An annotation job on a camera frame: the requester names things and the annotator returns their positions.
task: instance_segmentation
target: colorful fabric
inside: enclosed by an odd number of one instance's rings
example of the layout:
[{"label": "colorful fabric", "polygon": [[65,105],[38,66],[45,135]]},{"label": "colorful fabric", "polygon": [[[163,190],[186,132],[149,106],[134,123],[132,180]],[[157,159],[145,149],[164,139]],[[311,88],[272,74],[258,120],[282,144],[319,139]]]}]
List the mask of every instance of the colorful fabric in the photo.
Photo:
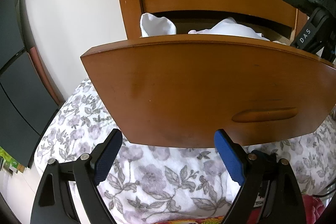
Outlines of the colorful fabric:
[{"label": "colorful fabric", "polygon": [[[307,224],[314,224],[323,213],[325,206],[319,198],[315,198],[311,195],[303,195],[302,199],[306,213],[306,222]],[[246,224],[256,224],[260,210],[260,208],[253,210]],[[224,216],[200,219],[183,219],[158,222],[156,224],[219,224],[223,218]]]},{"label": "colorful fabric", "polygon": [[12,156],[10,156],[5,150],[3,150],[2,147],[0,147],[0,157],[3,157],[5,161],[9,162],[11,166],[19,170],[21,173],[23,173],[23,171],[25,170],[25,167],[17,160],[15,160]]}]

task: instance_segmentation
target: metal screw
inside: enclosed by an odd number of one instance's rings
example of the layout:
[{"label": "metal screw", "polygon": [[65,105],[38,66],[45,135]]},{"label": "metal screw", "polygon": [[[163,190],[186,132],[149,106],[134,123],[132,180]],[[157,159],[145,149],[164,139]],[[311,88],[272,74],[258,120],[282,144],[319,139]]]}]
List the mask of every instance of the metal screw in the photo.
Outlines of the metal screw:
[{"label": "metal screw", "polygon": [[88,153],[82,154],[81,155],[81,160],[87,160],[90,157]]},{"label": "metal screw", "polygon": [[286,159],[281,159],[281,163],[282,163],[283,165],[288,165],[288,164],[289,164],[289,161],[286,160]]},{"label": "metal screw", "polygon": [[253,154],[253,153],[250,153],[250,154],[248,155],[248,158],[249,158],[250,160],[256,160],[256,159],[257,159],[257,155],[256,155],[256,154]]},{"label": "metal screw", "polygon": [[54,158],[50,158],[50,159],[48,159],[48,164],[53,165],[55,163],[55,161],[56,160]]}]

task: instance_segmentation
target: bed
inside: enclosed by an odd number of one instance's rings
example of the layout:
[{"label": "bed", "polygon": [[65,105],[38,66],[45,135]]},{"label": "bed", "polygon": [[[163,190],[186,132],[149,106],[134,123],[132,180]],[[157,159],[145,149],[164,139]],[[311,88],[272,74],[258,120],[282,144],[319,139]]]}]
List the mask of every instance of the bed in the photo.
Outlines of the bed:
[{"label": "bed", "polygon": [[[76,88],[45,132],[34,162],[42,175],[49,158],[76,160],[118,128],[89,78]],[[245,146],[286,158],[303,194],[317,194],[336,177],[336,121],[326,117],[313,133]],[[236,192],[216,149],[132,144],[124,138],[107,179],[98,186],[120,223],[225,215]],[[71,192],[79,197],[76,185]]]}]

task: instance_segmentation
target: blue gripper pad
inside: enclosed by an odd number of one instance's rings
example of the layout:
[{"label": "blue gripper pad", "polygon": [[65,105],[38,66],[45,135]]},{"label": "blue gripper pad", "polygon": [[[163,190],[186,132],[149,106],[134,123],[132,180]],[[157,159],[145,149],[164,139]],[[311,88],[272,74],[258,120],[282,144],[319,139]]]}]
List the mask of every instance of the blue gripper pad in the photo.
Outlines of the blue gripper pad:
[{"label": "blue gripper pad", "polygon": [[99,185],[106,180],[112,164],[123,143],[123,135],[119,129],[113,129],[103,143],[98,144],[91,152],[91,168],[94,170],[94,182]]},{"label": "blue gripper pad", "polygon": [[214,142],[232,180],[242,186],[245,182],[243,170],[244,162],[247,162],[246,152],[239,144],[233,143],[223,129],[215,132]]}]

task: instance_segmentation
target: black cable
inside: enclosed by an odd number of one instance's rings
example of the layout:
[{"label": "black cable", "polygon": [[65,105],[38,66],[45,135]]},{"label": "black cable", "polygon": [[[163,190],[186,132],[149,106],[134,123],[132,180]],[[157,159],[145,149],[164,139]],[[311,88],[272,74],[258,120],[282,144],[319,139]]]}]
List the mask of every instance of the black cable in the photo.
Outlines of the black cable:
[{"label": "black cable", "polygon": [[333,184],[336,184],[336,179],[334,179],[332,182],[330,182],[330,183],[326,186],[326,188],[332,186]]},{"label": "black cable", "polygon": [[335,192],[335,191],[336,191],[336,188],[332,189],[330,192],[328,192],[328,193],[326,193],[326,194],[324,194],[324,195],[313,195],[313,197],[315,197],[315,198],[324,198],[324,197],[326,197],[326,196],[332,194],[332,193]]}]

